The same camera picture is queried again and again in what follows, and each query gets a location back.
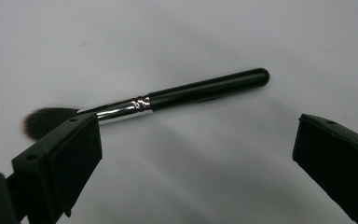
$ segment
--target dark bristles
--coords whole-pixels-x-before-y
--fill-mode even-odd
[[[25,134],[37,141],[64,121],[76,116],[78,109],[47,107],[34,111],[24,120]]]

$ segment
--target gray background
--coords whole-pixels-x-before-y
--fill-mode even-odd
[[[257,67],[266,88],[102,126],[59,223],[352,223],[291,154],[302,113],[358,132],[358,1],[0,1],[0,172],[34,109]]]

